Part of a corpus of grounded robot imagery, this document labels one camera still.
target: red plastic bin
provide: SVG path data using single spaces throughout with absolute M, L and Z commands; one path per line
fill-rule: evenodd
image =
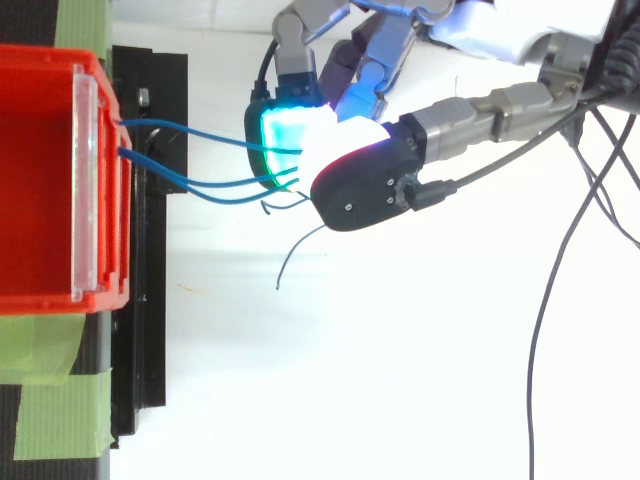
M 131 147 L 95 54 L 0 45 L 0 315 L 129 299 Z

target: screw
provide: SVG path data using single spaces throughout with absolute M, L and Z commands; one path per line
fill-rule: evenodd
M 149 89 L 141 88 L 138 90 L 138 106 L 140 108 L 149 108 L 151 101 L 149 99 Z

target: white surface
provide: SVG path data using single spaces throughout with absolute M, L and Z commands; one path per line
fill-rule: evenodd
M 227 32 L 271 32 L 275 16 L 290 0 L 114 0 L 118 21 Z M 348 38 L 366 15 L 355 7 L 352 14 L 326 34 Z
M 190 123 L 242 137 L 269 38 L 117 25 L 121 44 L 190 55 Z M 320 43 L 319 62 L 331 43 Z M 535 72 L 419 47 L 388 117 Z M 624 118 L 611 115 L 616 131 Z M 430 165 L 459 178 L 511 150 Z M 637 165 L 638 136 L 628 153 Z M 588 125 L 584 152 L 610 151 Z M 192 139 L 198 179 L 245 177 L 244 152 Z M 608 182 L 640 234 L 637 192 Z M 112 479 L 527 478 L 526 364 L 556 250 L 587 187 L 555 138 L 443 205 L 301 247 L 310 206 L 266 217 L 169 202 L 168 407 L 113 452 Z M 286 203 L 286 196 L 274 202 Z M 538 479 L 640 478 L 638 251 L 592 209 L 571 244 L 535 377 Z

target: blue light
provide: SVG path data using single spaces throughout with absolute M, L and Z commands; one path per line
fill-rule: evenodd
M 323 107 L 277 108 L 262 115 L 262 139 L 265 147 L 302 150 L 305 136 L 311 129 L 322 129 L 338 123 L 335 112 L 325 105 Z M 269 173 L 277 173 L 298 166 L 300 157 L 273 152 L 265 154 Z M 278 185 L 291 180 L 283 177 L 276 180 Z

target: blue cable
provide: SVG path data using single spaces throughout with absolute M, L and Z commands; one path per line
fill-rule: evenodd
M 275 193 L 287 190 L 290 186 L 295 185 L 296 183 L 298 183 L 298 179 L 294 179 L 291 180 L 290 182 L 285 183 L 282 186 L 276 187 L 272 190 L 260 193 L 258 195 L 253 195 L 251 197 L 246 197 L 246 198 L 239 198 L 239 199 L 223 199 L 223 198 L 215 198 L 215 197 L 211 197 L 205 193 L 202 193 L 199 190 L 196 190 L 195 188 L 187 185 L 185 182 L 183 182 L 182 180 L 180 180 L 179 178 L 176 178 L 175 172 L 172 172 L 171 170 L 169 170 L 169 172 L 165 172 L 162 171 L 160 168 L 161 165 L 157 164 L 156 162 L 153 161 L 148 161 L 150 159 L 147 159 L 147 157 L 145 157 L 144 155 L 142 156 L 143 158 L 139 158 L 137 156 L 134 155 L 129 155 L 130 150 L 127 149 L 121 149 L 119 151 L 119 155 L 123 158 L 126 158 L 128 160 L 131 160 L 133 163 L 135 163 L 136 165 L 139 165 L 147 170 L 151 170 L 152 172 L 156 173 L 157 175 L 166 178 L 168 181 L 170 181 L 171 183 L 173 183 L 174 185 L 176 185 L 177 187 L 182 188 L 183 190 L 186 190 L 189 193 L 194 194 L 195 196 L 202 198 L 203 200 L 206 200 L 208 202 L 211 203 L 215 203 L 218 205 L 244 205 L 246 203 L 251 203 L 251 202 L 255 202 L 258 200 L 262 200 L 264 198 L 267 198 Z
M 179 173 L 168 169 L 164 165 L 161 165 L 160 163 L 156 162 L 155 160 L 145 155 L 142 155 L 141 153 L 135 152 L 133 150 L 128 150 L 126 148 L 120 147 L 118 149 L 118 154 L 121 157 L 125 157 L 128 160 L 131 160 L 138 164 L 152 163 L 157 168 L 157 171 L 160 172 L 159 174 L 171 175 L 171 176 L 174 176 L 176 180 L 180 180 L 181 182 L 186 183 L 187 185 L 193 185 L 194 187 L 202 187 L 202 188 L 234 188 L 234 187 L 244 187 L 246 185 L 253 185 L 255 183 L 273 182 L 277 180 L 279 177 L 283 177 L 285 175 L 291 175 L 298 171 L 298 168 L 294 167 L 279 173 L 274 173 L 272 175 L 248 178 L 246 180 L 237 180 L 233 182 L 199 182 L 197 180 L 192 180 L 183 175 L 180 175 Z
M 233 140 L 227 137 L 221 137 L 220 135 L 213 135 L 211 133 L 202 132 L 200 130 L 194 130 L 185 125 L 179 123 L 169 122 L 167 120 L 158 120 L 153 118 L 141 118 L 135 120 L 122 120 L 120 125 L 125 127 L 157 127 L 157 128 L 170 128 L 179 132 L 188 133 L 197 137 L 206 138 L 207 140 L 213 140 L 214 142 L 226 143 L 234 145 L 236 147 L 246 148 L 248 150 L 255 150 L 257 152 L 273 152 L 281 155 L 301 155 L 302 150 L 288 150 L 286 148 L 265 147 L 264 145 L 258 145 L 256 143 L 241 142 L 240 140 Z

